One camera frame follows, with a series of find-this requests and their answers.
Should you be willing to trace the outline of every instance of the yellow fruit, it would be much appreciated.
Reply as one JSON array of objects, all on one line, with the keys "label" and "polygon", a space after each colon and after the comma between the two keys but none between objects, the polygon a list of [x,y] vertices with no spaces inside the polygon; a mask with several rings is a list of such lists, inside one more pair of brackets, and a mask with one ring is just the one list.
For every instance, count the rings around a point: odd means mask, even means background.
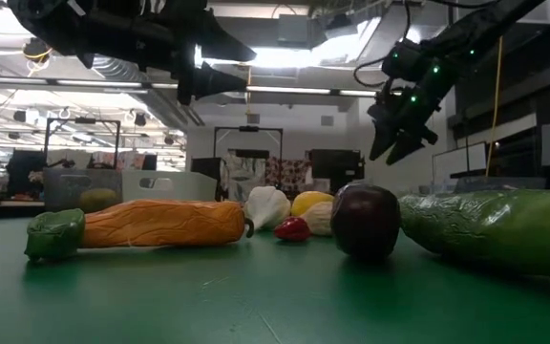
[{"label": "yellow fruit", "polygon": [[291,213],[292,213],[292,216],[302,216],[312,206],[320,202],[332,202],[332,201],[334,201],[334,197],[329,194],[325,194],[324,192],[317,192],[317,191],[303,192],[302,194],[298,195],[296,199],[294,199]]}]

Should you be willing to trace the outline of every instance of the red chili pepper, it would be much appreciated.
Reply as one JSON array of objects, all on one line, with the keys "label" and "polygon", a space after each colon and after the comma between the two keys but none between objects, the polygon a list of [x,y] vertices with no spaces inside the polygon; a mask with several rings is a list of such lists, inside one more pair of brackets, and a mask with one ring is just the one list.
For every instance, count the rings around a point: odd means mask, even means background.
[{"label": "red chili pepper", "polygon": [[289,242],[303,242],[311,236],[311,231],[304,219],[289,217],[275,228],[275,236]]}]

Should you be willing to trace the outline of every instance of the green zucchini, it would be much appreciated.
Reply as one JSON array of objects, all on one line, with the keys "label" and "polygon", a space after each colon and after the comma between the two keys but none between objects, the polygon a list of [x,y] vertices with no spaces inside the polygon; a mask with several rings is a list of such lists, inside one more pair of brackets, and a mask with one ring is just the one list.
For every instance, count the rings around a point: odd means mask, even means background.
[{"label": "green zucchini", "polygon": [[550,276],[550,191],[405,196],[402,229],[423,248],[460,262]]}]

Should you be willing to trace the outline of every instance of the air duct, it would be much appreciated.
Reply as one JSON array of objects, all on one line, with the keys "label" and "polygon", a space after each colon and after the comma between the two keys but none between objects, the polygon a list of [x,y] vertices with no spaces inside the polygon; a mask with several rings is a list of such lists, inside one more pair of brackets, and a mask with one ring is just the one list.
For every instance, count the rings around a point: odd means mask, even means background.
[{"label": "air duct", "polygon": [[[108,80],[150,81],[149,77],[140,72],[135,64],[106,56],[95,57],[93,70],[103,75]],[[156,116],[162,124],[169,128],[183,129],[188,125],[189,118],[195,125],[204,125],[200,118],[185,115],[185,112],[174,102],[174,100],[165,97],[158,90],[148,90],[146,94],[135,94],[130,96],[145,103],[150,108],[152,114]]]}]

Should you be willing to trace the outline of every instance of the green table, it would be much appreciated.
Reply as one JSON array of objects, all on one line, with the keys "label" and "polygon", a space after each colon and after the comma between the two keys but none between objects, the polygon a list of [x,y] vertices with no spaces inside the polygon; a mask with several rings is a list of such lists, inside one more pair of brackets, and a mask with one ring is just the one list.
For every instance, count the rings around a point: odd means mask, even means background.
[{"label": "green table", "polygon": [[27,222],[0,221],[0,343],[550,344],[550,280],[456,268],[405,237],[382,267],[270,233],[35,267]]}]

